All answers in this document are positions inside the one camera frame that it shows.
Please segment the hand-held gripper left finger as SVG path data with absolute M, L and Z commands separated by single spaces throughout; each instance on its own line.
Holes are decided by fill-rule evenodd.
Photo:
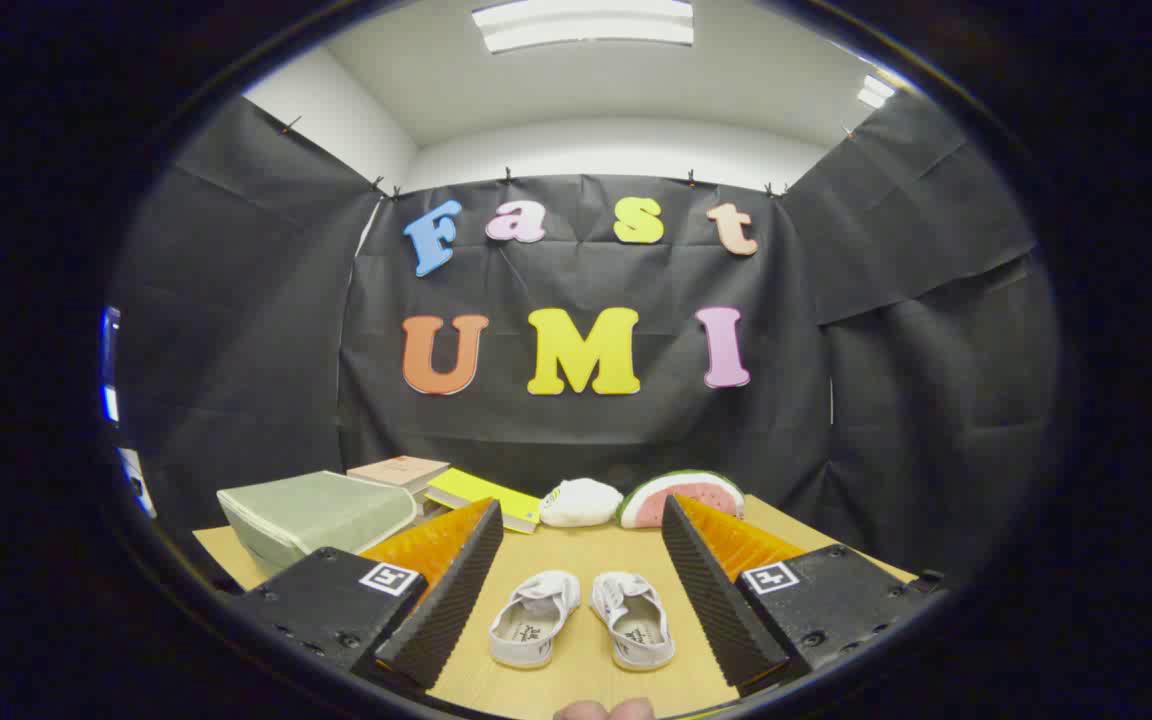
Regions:
M 288 651 L 422 694 L 435 685 L 505 536 L 495 498 L 362 553 L 321 547 L 232 602 Z

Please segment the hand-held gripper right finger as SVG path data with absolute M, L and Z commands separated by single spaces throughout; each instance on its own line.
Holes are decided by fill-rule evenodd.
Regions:
M 668 497 L 662 538 L 728 685 L 741 696 L 858 653 L 945 588 L 902 582 L 846 544 L 801 550 L 689 497 Z

